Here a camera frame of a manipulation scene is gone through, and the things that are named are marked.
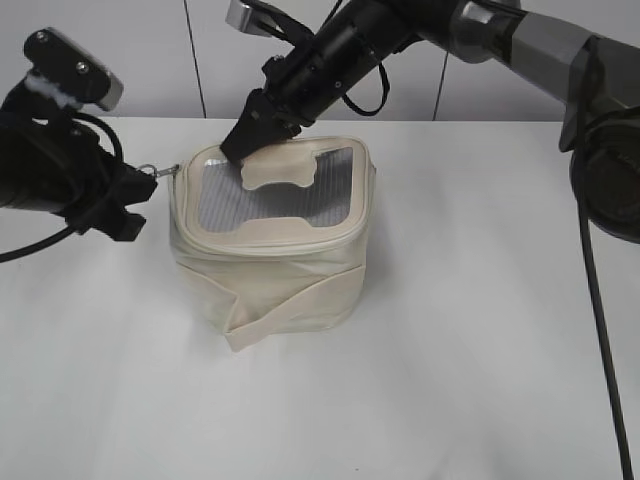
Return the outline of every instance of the zipper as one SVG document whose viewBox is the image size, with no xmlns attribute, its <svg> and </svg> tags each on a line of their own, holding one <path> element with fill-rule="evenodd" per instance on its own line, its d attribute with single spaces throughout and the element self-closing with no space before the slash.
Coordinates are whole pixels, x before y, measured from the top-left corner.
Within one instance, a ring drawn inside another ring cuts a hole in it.
<svg viewBox="0 0 640 480">
<path fill-rule="evenodd" d="M 181 180 L 184 182 L 184 176 L 186 175 L 187 168 L 184 167 L 178 173 L 181 175 Z M 178 210 L 177 203 L 177 195 L 176 195 L 176 184 L 178 182 L 178 175 L 173 177 L 173 187 L 170 189 L 171 201 L 174 205 L 174 210 Z M 373 186 L 371 183 L 375 181 L 375 176 L 372 175 L 371 171 L 367 169 L 366 175 L 369 177 L 368 181 L 370 182 L 367 188 L 367 197 L 368 203 L 366 205 L 367 210 L 363 212 L 362 218 L 359 224 L 354 227 L 350 232 L 331 240 L 325 240 L 319 243 L 313 244 L 303 244 L 303 245 L 272 245 L 272 246 L 262 246 L 262 247 L 210 247 L 204 245 L 199 242 L 191 232 L 185 228 L 183 222 L 180 219 L 176 219 L 176 226 L 180 231 L 183 240 L 194 250 L 197 250 L 199 253 L 203 255 L 232 255 L 235 257 L 283 257 L 283 256 L 300 256 L 300 255 L 308 255 L 312 253 L 322 253 L 329 250 L 335 250 L 344 245 L 348 245 L 354 238 L 357 238 L 362 234 L 362 232 L 367 228 L 367 220 L 370 215 L 370 205 L 371 205 L 371 194 L 373 192 Z M 187 202 L 182 202 L 182 211 L 181 217 L 182 219 L 186 218 L 186 209 Z"/>
</svg>

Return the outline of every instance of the white wall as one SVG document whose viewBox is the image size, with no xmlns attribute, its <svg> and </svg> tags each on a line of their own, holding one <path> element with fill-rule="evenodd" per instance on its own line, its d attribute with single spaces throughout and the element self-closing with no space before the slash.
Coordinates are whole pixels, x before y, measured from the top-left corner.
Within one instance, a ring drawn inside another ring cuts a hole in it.
<svg viewBox="0 0 640 480">
<path fill-rule="evenodd" d="M 53 25 L 103 60 L 125 82 L 114 112 L 131 116 L 201 116 L 183 0 L 0 0 L 0 95 L 24 74 L 22 43 Z M 242 35 L 224 22 L 227 0 L 187 0 L 210 117 L 233 118 L 247 94 L 262 85 L 263 63 L 290 47 L 274 39 Z M 317 28 L 334 0 L 273 0 Z M 524 7 L 585 25 L 640 45 L 639 0 L 525 0 Z M 430 120 L 444 54 L 421 43 L 386 65 L 392 92 L 378 120 Z M 377 73 L 352 91 L 363 107 L 376 107 Z M 563 107 L 496 62 L 466 65 L 451 58 L 439 119 L 558 120 Z M 339 103 L 323 118 L 360 118 Z"/>
</svg>

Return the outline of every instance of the gray mesh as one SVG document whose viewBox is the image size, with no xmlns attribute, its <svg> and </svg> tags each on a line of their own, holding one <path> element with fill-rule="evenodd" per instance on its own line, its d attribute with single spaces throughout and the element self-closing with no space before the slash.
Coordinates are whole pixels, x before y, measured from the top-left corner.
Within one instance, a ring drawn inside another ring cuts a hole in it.
<svg viewBox="0 0 640 480">
<path fill-rule="evenodd" d="M 198 207 L 202 228 L 212 233 L 237 230 L 249 220 L 304 218 L 313 227 L 334 227 L 349 216 L 353 149 L 342 148 L 316 157 L 318 169 L 308 188 L 291 183 L 242 188 L 240 171 L 226 160 L 209 160 Z"/>
</svg>

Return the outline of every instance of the zipper pull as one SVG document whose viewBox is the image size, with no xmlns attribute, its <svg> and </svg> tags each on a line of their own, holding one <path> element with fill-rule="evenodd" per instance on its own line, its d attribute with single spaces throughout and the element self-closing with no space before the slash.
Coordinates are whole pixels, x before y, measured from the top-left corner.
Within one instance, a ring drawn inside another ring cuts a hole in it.
<svg viewBox="0 0 640 480">
<path fill-rule="evenodd" d="M 176 174 L 180 171 L 180 165 L 174 165 L 173 167 L 165 168 L 164 170 L 158 170 L 158 167 L 156 167 L 155 165 L 147 164 L 142 165 L 138 168 L 138 170 L 147 173 L 148 175 L 151 175 L 153 178 L 158 180 L 163 177 L 175 177 Z"/>
</svg>

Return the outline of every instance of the bag handle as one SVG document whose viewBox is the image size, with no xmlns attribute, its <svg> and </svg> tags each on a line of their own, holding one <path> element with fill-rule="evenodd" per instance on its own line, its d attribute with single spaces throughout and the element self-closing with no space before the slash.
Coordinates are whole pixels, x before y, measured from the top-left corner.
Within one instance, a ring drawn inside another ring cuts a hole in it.
<svg viewBox="0 0 640 480">
<path fill-rule="evenodd" d="M 363 265 L 311 285 L 259 320 L 228 330 L 230 325 L 237 325 L 238 321 L 242 321 L 242 319 L 246 320 L 246 312 L 240 305 L 240 301 L 236 300 L 227 319 L 227 328 L 224 332 L 231 349 L 234 352 L 239 352 L 246 347 L 255 345 L 294 321 L 296 317 L 322 308 L 323 305 L 327 305 L 327 302 L 330 302 L 334 310 L 350 310 L 349 307 L 352 306 L 350 304 L 355 305 L 362 289 L 365 269 Z M 354 295 L 354 290 L 358 291 L 358 295 Z"/>
</svg>

